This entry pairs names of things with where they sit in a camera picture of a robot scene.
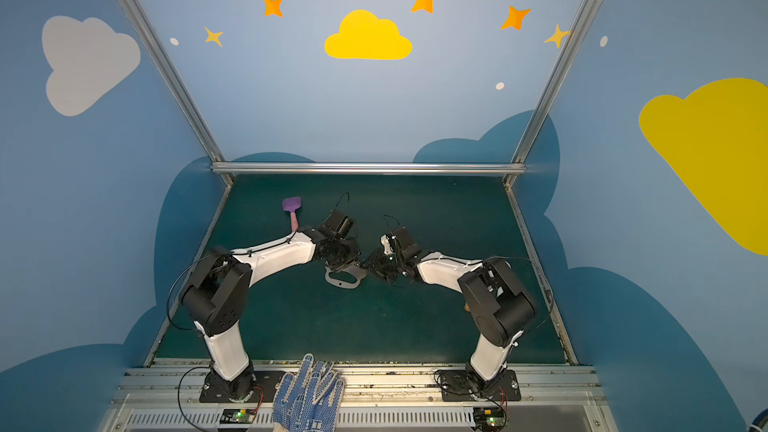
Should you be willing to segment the silver perforated metal plate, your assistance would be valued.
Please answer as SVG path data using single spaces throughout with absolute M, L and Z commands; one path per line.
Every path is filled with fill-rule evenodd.
M 325 280 L 328 284 L 345 290 L 353 290 L 359 287 L 367 277 L 367 271 L 357 263 L 352 263 L 345 268 L 332 270 L 325 267 Z

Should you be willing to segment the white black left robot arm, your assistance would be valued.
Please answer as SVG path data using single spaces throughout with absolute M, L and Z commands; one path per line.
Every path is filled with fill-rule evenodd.
M 354 225 L 353 219 L 334 209 L 317 227 L 299 227 L 284 238 L 256 246 L 217 246 L 192 267 L 179 301 L 202 334 L 211 357 L 200 394 L 202 403 L 247 403 L 257 391 L 257 375 L 239 329 L 250 288 L 278 272 L 313 261 L 331 272 L 356 264 L 360 249 L 350 235 Z

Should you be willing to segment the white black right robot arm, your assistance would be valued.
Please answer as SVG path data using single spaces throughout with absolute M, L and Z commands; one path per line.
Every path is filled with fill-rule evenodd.
M 537 304 L 504 257 L 468 260 L 423 250 L 401 226 L 381 237 L 379 249 L 363 262 L 366 271 L 392 282 L 400 276 L 437 285 L 463 296 L 479 331 L 465 370 L 438 376 L 447 394 L 490 398 L 507 372 L 510 351 L 537 315 Z

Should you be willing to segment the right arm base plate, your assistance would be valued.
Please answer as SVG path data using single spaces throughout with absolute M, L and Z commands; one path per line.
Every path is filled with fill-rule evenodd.
M 502 368 L 490 380 L 482 379 L 469 369 L 441 369 L 433 374 L 444 402 L 496 401 L 499 403 L 521 400 L 520 385 L 514 371 Z

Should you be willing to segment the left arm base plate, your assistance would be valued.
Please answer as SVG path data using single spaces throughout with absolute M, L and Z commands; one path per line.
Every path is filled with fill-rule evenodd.
M 273 402 L 284 371 L 244 370 L 232 381 L 226 381 L 211 369 L 199 396 L 201 403 Z

